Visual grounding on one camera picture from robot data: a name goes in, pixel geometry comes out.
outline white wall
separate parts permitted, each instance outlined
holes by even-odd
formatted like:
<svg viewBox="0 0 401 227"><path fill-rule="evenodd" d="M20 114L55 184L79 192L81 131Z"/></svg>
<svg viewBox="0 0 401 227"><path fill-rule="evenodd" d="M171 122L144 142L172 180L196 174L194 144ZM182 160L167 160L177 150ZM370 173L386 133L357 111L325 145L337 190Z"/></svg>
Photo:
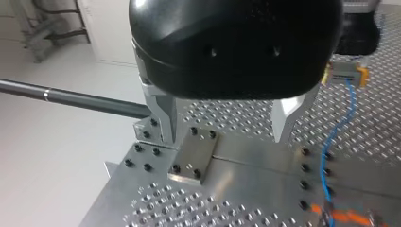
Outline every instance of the white wall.
<svg viewBox="0 0 401 227"><path fill-rule="evenodd" d="M12 16L9 0L0 0L0 16Z"/></svg>
<svg viewBox="0 0 401 227"><path fill-rule="evenodd" d="M79 0L99 61L136 66L131 46L130 0Z"/></svg>

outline metal rod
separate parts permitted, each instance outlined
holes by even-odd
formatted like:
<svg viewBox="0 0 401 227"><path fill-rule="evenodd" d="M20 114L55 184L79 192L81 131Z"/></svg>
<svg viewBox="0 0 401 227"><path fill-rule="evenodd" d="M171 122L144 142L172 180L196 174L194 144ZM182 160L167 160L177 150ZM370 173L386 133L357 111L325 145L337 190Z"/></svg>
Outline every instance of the metal rod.
<svg viewBox="0 0 401 227"><path fill-rule="evenodd" d="M42 101L133 118L145 118L151 114L150 109L142 104L101 96L90 96L6 79L0 79L0 93L25 96Z"/></svg>

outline screw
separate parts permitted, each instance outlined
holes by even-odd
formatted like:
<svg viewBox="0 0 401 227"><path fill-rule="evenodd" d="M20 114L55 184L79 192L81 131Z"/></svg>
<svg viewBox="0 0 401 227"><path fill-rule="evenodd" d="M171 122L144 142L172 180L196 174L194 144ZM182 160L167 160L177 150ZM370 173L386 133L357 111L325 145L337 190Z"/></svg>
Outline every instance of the screw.
<svg viewBox="0 0 401 227"><path fill-rule="evenodd" d="M303 190L307 190L309 188L309 183L306 181L300 181L300 186Z"/></svg>
<svg viewBox="0 0 401 227"><path fill-rule="evenodd" d="M195 169L195 170L194 170L194 177L195 177L196 179L199 179L199 178L201 177L201 172L200 172L198 169Z"/></svg>
<svg viewBox="0 0 401 227"><path fill-rule="evenodd" d="M144 164L144 170L145 170L146 172L151 171L151 165L150 165L150 164Z"/></svg>
<svg viewBox="0 0 401 227"><path fill-rule="evenodd" d="M160 150L157 149L157 148L154 148L154 149L153 149L153 154L154 154L155 156L159 156L159 155L160 155Z"/></svg>
<svg viewBox="0 0 401 227"><path fill-rule="evenodd" d="M191 127L191 133L192 133L192 135L196 135L198 133L197 128Z"/></svg>
<svg viewBox="0 0 401 227"><path fill-rule="evenodd" d="M325 168L325 169L323 170L323 173L324 173L324 175L326 175L327 177L330 177L330 176L331 176L331 170L330 170L329 168Z"/></svg>
<svg viewBox="0 0 401 227"><path fill-rule="evenodd" d="M172 168L174 173L180 173L181 171L180 165L175 164Z"/></svg>
<svg viewBox="0 0 401 227"><path fill-rule="evenodd" d="M327 161L331 161L333 159L333 155L331 153L325 153L324 158Z"/></svg>
<svg viewBox="0 0 401 227"><path fill-rule="evenodd" d="M309 150L308 148L302 148L302 149L301 149L301 152L302 152L302 154L303 154L304 156L307 156L307 155L309 155L310 150Z"/></svg>
<svg viewBox="0 0 401 227"><path fill-rule="evenodd" d="M215 131L209 131L209 136L211 139L216 138L216 132Z"/></svg>
<svg viewBox="0 0 401 227"><path fill-rule="evenodd" d="M150 133L148 131L144 131L144 137L149 139L150 138Z"/></svg>
<svg viewBox="0 0 401 227"><path fill-rule="evenodd" d="M135 145L135 150L136 150L137 152L140 152L140 151L142 150L142 147L141 147L140 145L136 144L136 145Z"/></svg>
<svg viewBox="0 0 401 227"><path fill-rule="evenodd" d="M307 202L306 201L300 201L299 203L298 203L298 205L301 207L301 209L303 209L303 210L307 210L307 208L309 208L309 205L307 204Z"/></svg>
<svg viewBox="0 0 401 227"><path fill-rule="evenodd" d="M124 160L124 164L126 167L131 167L133 165L133 162L131 159L126 159Z"/></svg>
<svg viewBox="0 0 401 227"><path fill-rule="evenodd" d="M301 164L301 170L303 172L308 172L310 170L310 168L307 164Z"/></svg>
<svg viewBox="0 0 401 227"><path fill-rule="evenodd" d="M157 126L157 121L153 118L150 119L150 125L151 126Z"/></svg>

